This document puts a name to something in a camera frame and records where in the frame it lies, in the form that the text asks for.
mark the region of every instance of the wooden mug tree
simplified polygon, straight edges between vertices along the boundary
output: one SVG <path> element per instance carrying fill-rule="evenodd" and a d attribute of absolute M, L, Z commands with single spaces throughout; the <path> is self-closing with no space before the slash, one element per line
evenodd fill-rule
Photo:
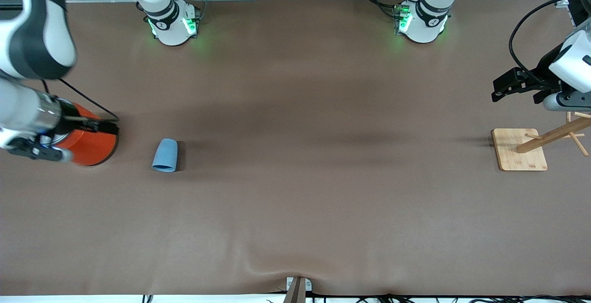
<path fill-rule="evenodd" d="M 543 145 L 558 139 L 572 139 L 583 155 L 589 156 L 579 141 L 584 134 L 576 134 L 591 127 L 591 115 L 570 111 L 566 113 L 566 124 L 550 132 L 538 135 L 533 128 L 496 128 L 492 131 L 496 157 L 503 171 L 544 171 L 548 170 Z"/>

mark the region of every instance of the brown tablecloth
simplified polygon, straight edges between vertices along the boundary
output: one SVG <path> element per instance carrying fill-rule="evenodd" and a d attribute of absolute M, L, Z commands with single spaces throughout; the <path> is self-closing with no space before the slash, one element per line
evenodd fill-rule
<path fill-rule="evenodd" d="M 531 93 L 490 101 L 544 1 L 458 0 L 426 45 L 365 0 L 213 2 L 177 48 L 133 4 L 70 4 L 66 80 L 120 114 L 120 145 L 96 168 L 0 153 L 0 294 L 272 292 L 293 275 L 335 295 L 591 294 L 591 163 L 564 140 L 547 172 L 501 172 L 490 139 L 564 122 Z M 570 31 L 546 8 L 516 51 L 533 67 Z M 162 138 L 180 172 L 151 169 Z"/>

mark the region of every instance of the wire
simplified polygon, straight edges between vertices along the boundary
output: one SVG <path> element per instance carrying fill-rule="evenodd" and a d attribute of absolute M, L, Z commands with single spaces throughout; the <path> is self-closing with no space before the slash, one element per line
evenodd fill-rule
<path fill-rule="evenodd" d="M 533 78 L 534 80 L 536 80 L 537 82 L 539 82 L 540 84 L 548 87 L 548 88 L 552 88 L 552 86 L 550 84 L 548 84 L 547 82 L 545 82 L 544 80 L 541 80 L 540 78 L 536 77 L 534 75 L 534 73 L 532 73 L 532 71 L 528 70 L 527 67 L 525 67 L 525 65 L 523 65 L 523 63 L 521 63 L 521 61 L 517 58 L 517 55 L 515 55 L 515 52 L 513 51 L 513 38 L 515 38 L 515 34 L 517 34 L 517 31 L 519 30 L 519 28 L 521 27 L 521 25 L 523 25 L 523 23 L 534 13 L 536 13 L 537 11 L 540 11 L 541 9 L 545 8 L 546 6 L 549 6 L 551 4 L 554 4 L 556 2 L 560 2 L 561 0 L 549 0 L 547 2 L 545 2 L 544 4 L 541 4 L 540 6 L 534 8 L 534 10 L 531 10 L 528 14 L 526 14 L 520 21 L 519 23 L 517 23 L 517 25 L 515 26 L 515 29 L 513 29 L 513 33 L 511 33 L 511 36 L 509 38 L 509 53 L 511 54 L 511 57 L 513 58 L 513 61 L 515 61 L 515 63 L 517 63 L 517 66 L 519 68 L 521 68 L 530 78 Z"/>
<path fill-rule="evenodd" d="M 84 99 L 86 99 L 87 101 L 89 101 L 93 105 L 99 107 L 100 109 L 104 110 L 107 114 L 109 114 L 109 115 L 111 115 L 113 117 L 112 120 L 104 120 L 104 121 L 113 121 L 113 122 L 118 122 L 119 121 L 119 116 L 115 115 L 112 111 L 110 111 L 109 109 L 106 109 L 105 107 L 99 105 L 95 100 L 91 99 L 90 97 L 87 97 L 84 93 L 82 93 L 79 90 L 77 90 L 74 86 L 68 84 L 62 78 L 59 78 L 58 80 L 61 81 L 65 86 L 68 86 L 72 91 L 78 93 L 78 95 L 80 95 L 81 97 L 84 97 Z M 144 302 L 143 299 L 142 299 L 142 303 L 150 303 L 152 301 L 152 297 L 153 296 L 154 295 L 148 295 L 148 301 L 147 302 Z"/>
<path fill-rule="evenodd" d="M 205 17 L 205 8 L 207 7 L 207 0 L 205 0 L 205 3 L 203 3 L 203 8 L 201 8 L 201 11 L 199 12 L 199 21 L 201 21 L 204 17 Z"/>
<path fill-rule="evenodd" d="M 384 8 L 391 8 L 393 9 L 395 7 L 395 5 L 389 5 L 389 4 L 384 4 L 384 3 L 380 3 L 378 2 L 378 0 L 369 0 L 370 2 L 376 4 L 380 10 L 382 11 L 382 13 L 384 13 L 385 15 L 387 15 L 388 17 L 392 18 L 392 19 L 400 19 L 400 17 L 390 14 L 388 13 L 388 11 L 384 10 Z"/>
<path fill-rule="evenodd" d="M 49 87 L 47 86 L 47 81 L 45 81 L 45 79 L 40 79 L 41 82 L 43 82 L 43 88 L 45 89 L 45 93 L 50 93 L 49 92 Z"/>

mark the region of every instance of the orange bucket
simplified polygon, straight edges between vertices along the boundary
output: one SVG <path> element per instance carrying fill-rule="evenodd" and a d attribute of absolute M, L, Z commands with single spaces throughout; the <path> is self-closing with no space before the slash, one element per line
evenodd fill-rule
<path fill-rule="evenodd" d="M 78 103 L 74 103 L 74 106 L 80 116 L 99 118 Z M 56 143 L 55 147 L 70 150 L 73 155 L 72 162 L 75 164 L 95 166 L 105 162 L 114 153 L 117 141 L 118 136 L 114 134 L 73 130 L 66 138 Z"/>

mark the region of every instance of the blue cup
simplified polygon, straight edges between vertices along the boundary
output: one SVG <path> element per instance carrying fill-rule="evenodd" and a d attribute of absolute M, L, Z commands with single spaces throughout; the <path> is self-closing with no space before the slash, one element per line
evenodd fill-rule
<path fill-rule="evenodd" d="M 152 169 L 159 172 L 174 172 L 177 170 L 177 158 L 179 156 L 179 145 L 176 140 L 162 139 L 154 161 L 152 161 Z"/>

